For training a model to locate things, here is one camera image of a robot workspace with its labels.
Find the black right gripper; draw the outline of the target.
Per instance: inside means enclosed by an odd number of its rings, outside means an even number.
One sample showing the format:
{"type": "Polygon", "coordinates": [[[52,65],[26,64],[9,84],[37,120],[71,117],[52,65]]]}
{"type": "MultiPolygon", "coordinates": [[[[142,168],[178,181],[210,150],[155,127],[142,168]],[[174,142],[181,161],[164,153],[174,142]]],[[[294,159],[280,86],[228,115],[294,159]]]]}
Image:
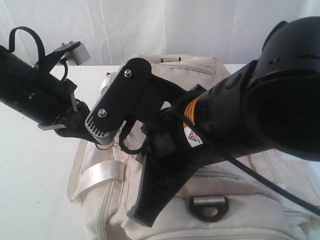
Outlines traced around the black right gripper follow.
{"type": "Polygon", "coordinates": [[[136,222],[154,222],[200,167],[192,156],[183,122],[173,113],[182,113],[188,102],[204,92],[199,84],[189,91],[169,82],[133,86],[127,119],[131,124],[141,121],[145,134],[142,146],[134,150],[142,158],[142,173],[136,203],[127,214],[136,222]]]}

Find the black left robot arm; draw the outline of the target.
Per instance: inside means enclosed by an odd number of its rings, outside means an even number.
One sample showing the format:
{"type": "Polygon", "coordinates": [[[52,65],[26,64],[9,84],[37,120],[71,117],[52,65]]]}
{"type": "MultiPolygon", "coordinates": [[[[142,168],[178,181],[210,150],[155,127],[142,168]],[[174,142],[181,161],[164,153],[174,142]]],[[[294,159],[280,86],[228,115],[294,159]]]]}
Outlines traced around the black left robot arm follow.
{"type": "Polygon", "coordinates": [[[80,47],[80,42],[61,46],[30,66],[13,53],[0,48],[0,101],[43,130],[53,130],[64,138],[78,138],[97,143],[85,127],[90,113],[87,104],[75,98],[77,85],[64,76],[51,74],[65,53],[80,47]]]}

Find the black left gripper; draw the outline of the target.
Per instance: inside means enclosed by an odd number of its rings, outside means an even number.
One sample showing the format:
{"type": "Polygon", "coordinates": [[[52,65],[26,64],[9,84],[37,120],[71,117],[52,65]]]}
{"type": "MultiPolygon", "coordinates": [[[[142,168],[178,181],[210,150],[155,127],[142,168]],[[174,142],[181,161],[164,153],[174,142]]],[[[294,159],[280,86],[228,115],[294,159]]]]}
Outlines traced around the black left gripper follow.
{"type": "Polygon", "coordinates": [[[96,144],[98,141],[85,127],[90,113],[88,105],[75,97],[77,85],[62,82],[61,87],[50,94],[50,101],[44,104],[38,127],[43,131],[53,130],[63,138],[77,138],[96,144]]]}

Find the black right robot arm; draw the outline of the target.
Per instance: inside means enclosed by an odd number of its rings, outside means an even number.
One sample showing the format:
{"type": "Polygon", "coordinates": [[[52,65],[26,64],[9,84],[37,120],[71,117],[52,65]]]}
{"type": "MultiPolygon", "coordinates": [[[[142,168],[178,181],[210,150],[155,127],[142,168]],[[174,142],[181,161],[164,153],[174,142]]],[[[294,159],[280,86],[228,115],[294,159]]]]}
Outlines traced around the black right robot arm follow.
{"type": "Polygon", "coordinates": [[[274,192],[318,215],[239,157],[277,149],[320,159],[320,19],[282,21],[259,59],[208,90],[194,89],[161,111],[163,132],[147,129],[141,182],[129,215],[152,226],[201,167],[228,161],[274,192]]]}

